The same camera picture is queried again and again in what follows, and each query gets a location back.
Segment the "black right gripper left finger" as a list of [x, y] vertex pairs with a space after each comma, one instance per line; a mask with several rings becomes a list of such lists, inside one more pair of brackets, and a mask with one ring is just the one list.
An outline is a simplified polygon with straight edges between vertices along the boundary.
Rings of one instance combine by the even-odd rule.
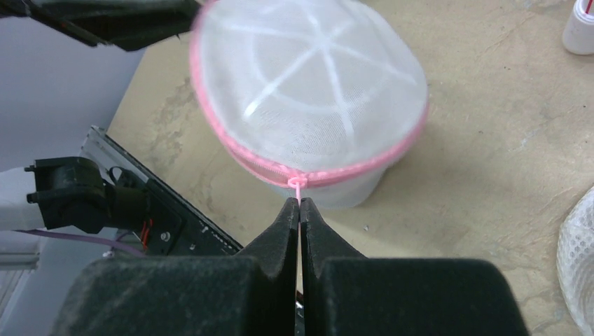
[[299, 204], [232, 256], [111, 258], [75, 280], [52, 335], [292, 335]]

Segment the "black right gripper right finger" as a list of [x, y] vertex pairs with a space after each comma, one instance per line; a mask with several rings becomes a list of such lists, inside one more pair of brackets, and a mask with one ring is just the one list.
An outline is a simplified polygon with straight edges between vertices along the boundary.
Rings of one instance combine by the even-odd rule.
[[511, 288], [491, 262], [367, 258], [301, 202], [307, 335], [526, 335]]

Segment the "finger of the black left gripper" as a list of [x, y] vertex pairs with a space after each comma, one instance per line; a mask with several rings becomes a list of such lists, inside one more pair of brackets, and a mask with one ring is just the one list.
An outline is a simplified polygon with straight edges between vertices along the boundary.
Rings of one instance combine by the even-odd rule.
[[2, 18], [30, 18], [87, 46], [136, 51], [191, 30], [194, 0], [1, 0]]

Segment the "pink-trimmed white laundry bag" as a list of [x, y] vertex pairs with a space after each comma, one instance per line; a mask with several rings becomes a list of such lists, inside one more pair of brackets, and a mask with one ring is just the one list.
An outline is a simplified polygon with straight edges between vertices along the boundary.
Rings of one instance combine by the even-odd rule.
[[277, 193], [319, 207], [364, 202], [429, 113], [421, 64], [361, 1], [210, 1], [189, 53], [223, 147]]

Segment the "white PVC pipe rack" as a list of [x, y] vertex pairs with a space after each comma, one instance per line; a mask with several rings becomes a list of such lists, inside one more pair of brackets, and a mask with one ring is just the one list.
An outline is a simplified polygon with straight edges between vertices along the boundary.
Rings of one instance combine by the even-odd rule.
[[562, 33], [565, 50], [593, 55], [593, 0], [576, 0]]

